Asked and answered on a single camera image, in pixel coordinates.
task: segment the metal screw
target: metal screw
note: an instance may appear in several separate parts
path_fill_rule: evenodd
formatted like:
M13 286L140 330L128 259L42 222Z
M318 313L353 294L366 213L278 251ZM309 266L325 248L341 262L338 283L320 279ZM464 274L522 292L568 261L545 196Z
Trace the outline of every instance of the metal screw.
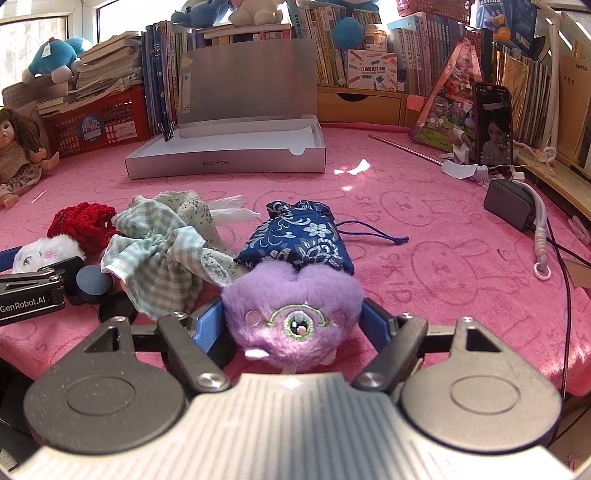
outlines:
M386 379L376 372L363 372L357 375L357 382L363 388L380 388L385 385Z
M215 372L206 372L197 377L197 385L203 388L220 388L224 383L224 378Z

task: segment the doll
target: doll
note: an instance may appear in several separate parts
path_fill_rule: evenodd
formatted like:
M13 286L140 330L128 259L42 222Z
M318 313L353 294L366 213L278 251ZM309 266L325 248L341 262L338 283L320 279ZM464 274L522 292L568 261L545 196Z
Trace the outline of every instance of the doll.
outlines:
M0 109L0 205L9 209L18 196L53 170L60 153L45 159L47 151L39 143L39 126L11 108Z

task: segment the white paper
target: white paper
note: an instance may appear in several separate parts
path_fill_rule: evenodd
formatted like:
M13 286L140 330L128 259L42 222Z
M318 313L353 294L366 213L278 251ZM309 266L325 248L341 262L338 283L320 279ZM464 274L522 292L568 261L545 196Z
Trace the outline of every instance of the white paper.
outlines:
M279 131L251 131L182 137L175 131L169 142L156 142L146 148L144 156L170 155L219 150L289 149L294 155L302 154L306 148L313 148L312 127Z
M453 155L456 163L460 163L462 165L468 165L470 163L470 149L468 146L463 143L461 146L454 145L453 146Z
M441 166L441 170L445 175L459 180L473 177L477 168L478 165L459 165L450 160L446 160Z

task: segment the purple plush toy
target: purple plush toy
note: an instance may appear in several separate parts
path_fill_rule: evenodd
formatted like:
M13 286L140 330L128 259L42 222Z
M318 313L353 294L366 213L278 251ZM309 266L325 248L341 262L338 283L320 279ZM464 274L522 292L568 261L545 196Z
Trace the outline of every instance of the purple plush toy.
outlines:
M295 373L331 364L336 348L357 324L363 290L342 272L317 264L299 272L265 260L224 288L226 321L249 359Z

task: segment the power adapter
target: power adapter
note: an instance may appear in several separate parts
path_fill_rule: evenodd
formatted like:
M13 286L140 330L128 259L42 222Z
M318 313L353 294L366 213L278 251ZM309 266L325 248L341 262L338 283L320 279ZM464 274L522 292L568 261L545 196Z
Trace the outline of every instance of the power adapter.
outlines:
M486 192L484 208L523 232L535 220L535 201L519 184L508 179L493 180Z

